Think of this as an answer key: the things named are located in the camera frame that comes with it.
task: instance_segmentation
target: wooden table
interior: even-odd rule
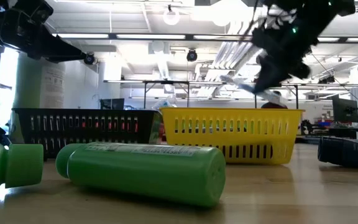
[[[50,161],[41,184],[0,188],[0,223],[358,224],[358,170],[321,163],[316,146],[298,144],[286,166],[227,166],[221,203],[205,210],[79,189]]]

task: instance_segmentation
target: green plastic bottle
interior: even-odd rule
[[[42,178],[44,148],[40,144],[0,144],[0,185],[5,188],[38,184]]]
[[[214,147],[69,144],[56,168],[75,185],[203,207],[219,202],[226,180],[224,156]]]

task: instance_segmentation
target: ceiling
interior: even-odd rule
[[[235,6],[226,7],[223,3],[215,5],[194,7],[194,0],[182,1],[181,7],[175,7],[178,2],[170,2],[175,10],[180,13],[180,20],[174,26],[164,22],[164,12],[167,4],[101,4],[101,3],[80,3],[77,2],[55,2],[47,0],[54,8],[54,13],[47,21],[51,32],[75,33],[75,32],[115,32],[115,33],[160,33],[160,34],[227,34],[230,25],[217,26],[218,18],[225,18],[232,15],[244,17],[243,21],[249,21],[252,15],[252,8],[245,4],[236,2]],[[346,17],[335,18],[335,20],[323,32],[325,36],[358,36],[358,14]],[[149,55],[149,41],[128,41],[128,40],[72,40],[73,45],[80,48],[92,48],[96,45],[115,45],[131,68],[123,70],[123,73],[150,74],[158,69],[157,59]],[[186,51],[189,48],[196,49],[198,60],[201,62],[213,61],[221,48],[221,42],[168,42],[175,54],[167,57],[167,65],[170,70],[194,71],[197,63],[190,63],[186,60]],[[313,75],[317,75],[332,67],[349,68],[354,63],[339,63],[335,60],[325,62],[324,59],[338,58],[343,56],[350,60],[358,57],[358,44],[320,44],[312,48],[313,53],[319,59],[318,62],[311,62]]]

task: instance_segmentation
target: camera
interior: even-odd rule
[[[190,49],[189,52],[187,53],[186,59],[188,62],[195,62],[197,60],[196,50]]]

